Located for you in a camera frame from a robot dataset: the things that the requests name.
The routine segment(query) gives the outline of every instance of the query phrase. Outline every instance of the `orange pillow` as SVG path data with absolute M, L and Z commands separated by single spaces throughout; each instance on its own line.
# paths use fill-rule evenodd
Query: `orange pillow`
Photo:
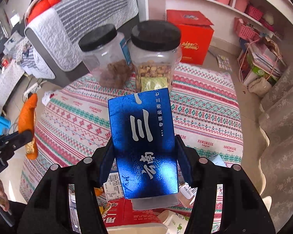
M 30 23 L 35 17 L 39 16 L 41 13 L 45 12 L 47 9 L 53 7 L 55 4 L 59 3 L 61 0 L 40 0 L 32 8 L 27 22 Z
M 34 160 L 38 156 L 38 148 L 35 141 L 35 108 L 37 106 L 38 96 L 33 94 L 23 105 L 18 119 L 18 132 L 22 133 L 26 130 L 30 130 L 33 140 L 25 145 L 26 156 L 30 160 Z

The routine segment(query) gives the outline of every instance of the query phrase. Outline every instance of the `person's hand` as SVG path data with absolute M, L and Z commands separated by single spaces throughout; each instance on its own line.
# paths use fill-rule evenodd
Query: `person's hand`
M 4 192 L 2 181 L 0 180 L 0 206 L 4 211 L 8 211 L 10 208 L 9 200 L 7 195 Z

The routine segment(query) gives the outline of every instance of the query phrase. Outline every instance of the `bag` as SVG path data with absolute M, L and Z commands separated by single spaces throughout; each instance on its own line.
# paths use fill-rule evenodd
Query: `bag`
M 248 85 L 248 91 L 257 94 L 261 98 L 263 98 L 271 88 L 271 84 L 268 83 L 264 77 L 260 77 Z

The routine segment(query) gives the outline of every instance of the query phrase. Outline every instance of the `lace curtain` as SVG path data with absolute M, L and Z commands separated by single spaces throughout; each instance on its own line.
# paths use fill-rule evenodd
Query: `lace curtain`
M 293 214 L 293 63 L 262 99 L 261 128 L 270 144 L 261 157 L 266 187 L 271 196 L 270 215 L 279 231 Z

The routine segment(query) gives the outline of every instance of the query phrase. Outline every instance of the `snack package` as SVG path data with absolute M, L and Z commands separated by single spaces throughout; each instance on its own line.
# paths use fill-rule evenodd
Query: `snack package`
M 152 60 L 136 65 L 136 87 L 141 92 L 161 88 L 172 89 L 174 67 Z
M 165 210 L 158 215 L 158 219 L 168 227 L 167 233 L 183 234 L 190 218 L 170 210 Z
M 131 200 L 108 202 L 102 218 L 109 234 L 165 234 L 167 227 L 152 210 L 133 210 Z

